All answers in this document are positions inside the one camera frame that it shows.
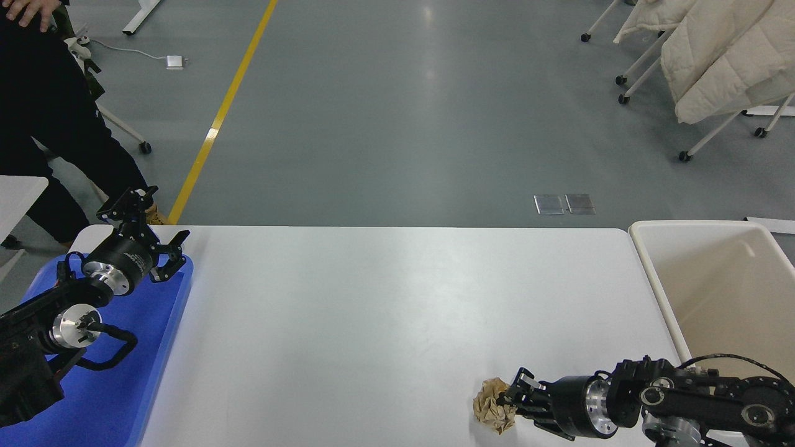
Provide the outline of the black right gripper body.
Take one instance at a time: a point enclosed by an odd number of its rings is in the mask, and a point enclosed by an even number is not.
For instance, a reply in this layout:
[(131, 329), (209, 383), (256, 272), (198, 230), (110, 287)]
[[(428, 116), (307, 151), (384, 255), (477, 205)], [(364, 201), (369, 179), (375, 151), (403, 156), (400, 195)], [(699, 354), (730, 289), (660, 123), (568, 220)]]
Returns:
[(567, 376), (549, 384), (550, 409), (563, 438), (598, 436), (586, 405), (588, 386), (594, 380), (596, 376)]

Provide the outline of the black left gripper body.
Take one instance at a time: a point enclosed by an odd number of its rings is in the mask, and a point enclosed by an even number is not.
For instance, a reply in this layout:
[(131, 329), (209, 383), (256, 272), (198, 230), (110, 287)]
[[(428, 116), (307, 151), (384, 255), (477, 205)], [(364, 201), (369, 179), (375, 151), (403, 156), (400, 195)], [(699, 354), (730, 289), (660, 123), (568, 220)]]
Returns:
[(137, 287), (156, 260), (147, 246), (114, 233), (93, 251), (93, 278), (109, 287)]

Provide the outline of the person's left hand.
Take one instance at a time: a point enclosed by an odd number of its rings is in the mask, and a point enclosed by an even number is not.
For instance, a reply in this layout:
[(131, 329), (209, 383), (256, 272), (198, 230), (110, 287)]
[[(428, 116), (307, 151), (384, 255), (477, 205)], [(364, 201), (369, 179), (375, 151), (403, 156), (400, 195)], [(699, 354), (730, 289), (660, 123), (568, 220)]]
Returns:
[(60, 1), (2, 1), (3, 14), (6, 20), (17, 23), (20, 27), (36, 26), (40, 33), (49, 31), (52, 14), (62, 6)]

